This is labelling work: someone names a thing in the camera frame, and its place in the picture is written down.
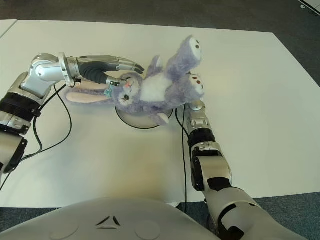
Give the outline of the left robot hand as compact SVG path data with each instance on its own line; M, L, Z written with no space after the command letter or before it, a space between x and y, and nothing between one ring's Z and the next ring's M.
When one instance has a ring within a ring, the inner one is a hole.
M106 72L131 71L142 74L145 69L138 63L127 58L111 55L87 55L75 58L79 76L97 84L122 86L120 78L114 78Z

